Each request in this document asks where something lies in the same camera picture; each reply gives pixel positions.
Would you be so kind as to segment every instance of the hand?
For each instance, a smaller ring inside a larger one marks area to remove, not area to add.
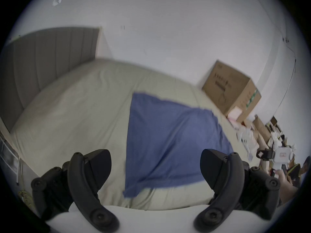
[[[282,203],[286,203],[287,201],[291,200],[294,195],[296,194],[298,188],[293,186],[293,183],[287,180],[288,177],[285,177],[283,170],[276,170],[275,174],[279,175],[280,181],[280,199]]]
[[[292,182],[291,177],[290,177],[289,175],[287,175],[287,181],[288,181],[291,185],[293,185],[293,182]]]

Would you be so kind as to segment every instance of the blue cloth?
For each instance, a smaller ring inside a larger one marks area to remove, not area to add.
[[[125,197],[144,188],[175,187],[204,180],[204,149],[232,147],[210,110],[134,93],[127,133]]]

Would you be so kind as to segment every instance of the cardboard box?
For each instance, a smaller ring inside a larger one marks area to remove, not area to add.
[[[255,116],[253,124],[258,132],[262,135],[264,141],[267,143],[271,137],[270,132],[257,115]]]
[[[275,117],[272,117],[270,122],[272,123],[273,126],[277,124],[277,120],[275,119]]]
[[[292,167],[294,167],[295,165],[295,157],[293,157],[291,160],[290,160],[290,163],[288,164],[288,169],[291,169]]]
[[[250,77],[217,61],[202,90],[227,117],[242,122],[261,99]]]
[[[252,130],[255,130],[256,127],[254,126],[253,122],[247,119],[244,119],[242,122],[242,125],[245,125],[247,128],[251,128]]]

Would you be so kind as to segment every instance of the upholstered headboard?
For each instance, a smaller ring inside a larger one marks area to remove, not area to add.
[[[46,86],[95,58],[99,28],[64,27],[27,34],[0,56],[0,117],[11,131],[23,110]]]

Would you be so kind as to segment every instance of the wire on wall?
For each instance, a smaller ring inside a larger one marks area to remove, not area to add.
[[[275,112],[274,112],[274,114],[275,114],[275,113],[277,112],[277,110],[279,109],[280,105],[282,104],[282,102],[283,102],[283,100],[284,100],[284,98],[285,98],[285,96],[286,96],[286,93],[287,93],[287,91],[288,91],[288,89],[289,89],[289,87],[290,87],[290,84],[291,84],[293,75],[294,75],[294,73],[296,72],[296,61],[297,61],[297,58],[296,58],[295,52],[287,45],[287,43],[289,43],[289,40],[288,40],[286,37],[283,36],[281,29],[280,29],[280,28],[274,23],[274,21],[271,19],[271,17],[270,17],[270,15],[269,15],[268,11],[265,9],[265,7],[263,6],[262,2],[261,2],[260,0],[257,0],[257,1],[260,3],[260,5],[262,6],[263,10],[264,10],[265,13],[267,14],[267,16],[268,16],[270,22],[271,22],[271,23],[275,26],[275,28],[280,32],[283,41],[285,40],[285,46],[286,46],[291,52],[293,52],[294,57],[295,57],[295,63],[294,63],[292,75],[291,75],[291,77],[290,77],[290,82],[289,82],[288,87],[287,87],[287,89],[286,89],[286,91],[285,91],[285,94],[284,94],[284,96],[283,96],[283,98],[282,98],[281,103],[279,104],[279,106],[277,107],[277,109],[276,109]]]

